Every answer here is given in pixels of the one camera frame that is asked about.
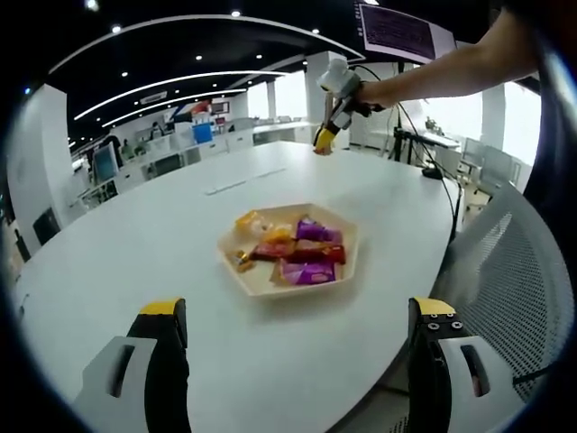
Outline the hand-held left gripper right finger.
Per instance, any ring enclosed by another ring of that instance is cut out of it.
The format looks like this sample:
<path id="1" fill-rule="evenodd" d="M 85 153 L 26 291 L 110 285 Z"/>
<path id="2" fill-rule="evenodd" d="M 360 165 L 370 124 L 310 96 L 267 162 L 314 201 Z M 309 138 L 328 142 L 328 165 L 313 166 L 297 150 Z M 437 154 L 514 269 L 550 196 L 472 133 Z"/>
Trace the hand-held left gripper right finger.
<path id="1" fill-rule="evenodd" d="M 525 407 L 506 361 L 455 309 L 408 302 L 409 432 L 502 432 Z"/>

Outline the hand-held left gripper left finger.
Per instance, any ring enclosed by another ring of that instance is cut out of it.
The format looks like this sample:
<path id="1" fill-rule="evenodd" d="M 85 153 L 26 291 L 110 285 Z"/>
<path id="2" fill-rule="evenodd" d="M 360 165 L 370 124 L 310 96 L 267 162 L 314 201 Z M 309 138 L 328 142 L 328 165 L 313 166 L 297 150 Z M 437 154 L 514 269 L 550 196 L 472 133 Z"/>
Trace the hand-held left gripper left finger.
<path id="1" fill-rule="evenodd" d="M 82 373 L 75 412 L 94 432 L 189 432 L 186 301 L 143 307 Z"/>

